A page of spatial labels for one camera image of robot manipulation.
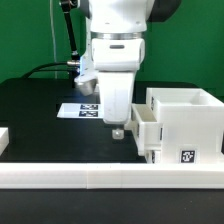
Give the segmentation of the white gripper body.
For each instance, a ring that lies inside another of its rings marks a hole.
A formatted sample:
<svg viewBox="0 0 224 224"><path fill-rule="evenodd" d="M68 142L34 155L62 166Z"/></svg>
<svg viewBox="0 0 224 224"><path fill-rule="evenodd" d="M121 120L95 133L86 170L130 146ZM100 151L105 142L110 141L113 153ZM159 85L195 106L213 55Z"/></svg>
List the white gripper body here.
<svg viewBox="0 0 224 224"><path fill-rule="evenodd" d="M91 55L82 57L76 86L84 95L99 85L103 121L124 125L130 119L136 72L145 56L145 41L94 38Z"/></svg>

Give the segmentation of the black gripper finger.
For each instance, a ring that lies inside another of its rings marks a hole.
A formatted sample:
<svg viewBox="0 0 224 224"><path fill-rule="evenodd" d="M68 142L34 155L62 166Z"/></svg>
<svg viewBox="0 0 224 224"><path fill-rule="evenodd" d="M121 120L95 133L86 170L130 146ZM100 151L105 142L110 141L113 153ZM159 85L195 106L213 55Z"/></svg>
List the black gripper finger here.
<svg viewBox="0 0 224 224"><path fill-rule="evenodd" d="M122 140L124 138L124 127L116 125L112 128L112 138L115 140Z"/></svg>

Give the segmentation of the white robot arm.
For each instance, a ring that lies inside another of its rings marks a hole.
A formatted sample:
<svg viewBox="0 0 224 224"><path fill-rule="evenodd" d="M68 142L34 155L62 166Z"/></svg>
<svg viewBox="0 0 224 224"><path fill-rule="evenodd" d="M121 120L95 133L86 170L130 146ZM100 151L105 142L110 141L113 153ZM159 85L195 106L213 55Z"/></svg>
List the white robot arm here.
<svg viewBox="0 0 224 224"><path fill-rule="evenodd" d="M149 22L164 22L182 0L87 0L79 8L86 19L86 52L76 86L85 95L100 93L103 121L112 137L124 137L130 120L134 80L145 57L144 33Z"/></svg>

